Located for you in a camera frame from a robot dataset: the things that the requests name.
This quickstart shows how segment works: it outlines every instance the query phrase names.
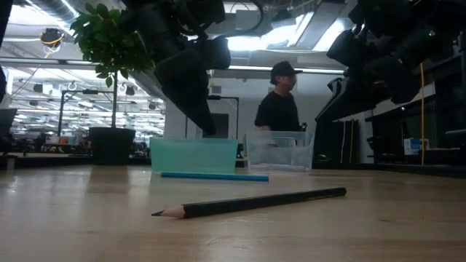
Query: black cap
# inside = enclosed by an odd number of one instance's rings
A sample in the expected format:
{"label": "black cap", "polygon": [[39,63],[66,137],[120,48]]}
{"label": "black cap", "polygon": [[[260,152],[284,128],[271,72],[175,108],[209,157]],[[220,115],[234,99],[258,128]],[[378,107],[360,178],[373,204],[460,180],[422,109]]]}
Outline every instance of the black cap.
{"label": "black cap", "polygon": [[274,67],[272,68],[272,72],[270,73],[270,83],[276,84],[277,82],[275,81],[275,77],[277,76],[294,76],[302,72],[302,70],[294,70],[290,62],[282,61],[274,65]]}

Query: clear plastic container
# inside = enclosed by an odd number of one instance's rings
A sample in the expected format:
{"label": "clear plastic container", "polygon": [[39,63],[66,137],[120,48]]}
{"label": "clear plastic container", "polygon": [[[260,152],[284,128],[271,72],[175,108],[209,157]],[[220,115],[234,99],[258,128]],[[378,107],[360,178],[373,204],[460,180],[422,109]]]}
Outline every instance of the clear plastic container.
{"label": "clear plastic container", "polygon": [[155,172],[234,174],[237,140],[151,138]]}
{"label": "clear plastic container", "polygon": [[246,134],[250,172],[309,172],[314,135],[309,132],[251,130]]}

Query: table surface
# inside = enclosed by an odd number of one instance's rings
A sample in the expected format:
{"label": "table surface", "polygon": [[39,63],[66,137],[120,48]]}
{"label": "table surface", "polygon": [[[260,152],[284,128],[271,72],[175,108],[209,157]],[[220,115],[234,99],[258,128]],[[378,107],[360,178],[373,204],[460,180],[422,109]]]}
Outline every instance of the table surface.
{"label": "table surface", "polygon": [[[190,202],[344,186],[347,196],[191,220]],[[313,170],[270,182],[160,178],[150,167],[0,173],[0,261],[465,261],[466,180]]]}

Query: blue straw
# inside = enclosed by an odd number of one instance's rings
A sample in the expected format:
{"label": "blue straw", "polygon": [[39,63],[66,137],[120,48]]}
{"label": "blue straw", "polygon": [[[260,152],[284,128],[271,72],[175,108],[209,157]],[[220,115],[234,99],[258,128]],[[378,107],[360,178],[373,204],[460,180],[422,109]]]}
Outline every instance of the blue straw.
{"label": "blue straw", "polygon": [[183,172],[163,172],[163,178],[193,178],[193,179],[216,179],[216,180],[242,180],[242,181],[263,181],[269,182],[266,175],[217,175],[217,174],[199,174]]}

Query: black t-shirt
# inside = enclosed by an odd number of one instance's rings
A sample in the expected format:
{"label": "black t-shirt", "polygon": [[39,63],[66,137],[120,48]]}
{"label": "black t-shirt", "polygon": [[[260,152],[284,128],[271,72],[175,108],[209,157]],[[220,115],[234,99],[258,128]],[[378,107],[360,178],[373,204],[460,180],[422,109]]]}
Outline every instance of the black t-shirt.
{"label": "black t-shirt", "polygon": [[271,131],[299,131],[298,109],[292,94],[283,97],[270,92],[257,110],[255,125]]}

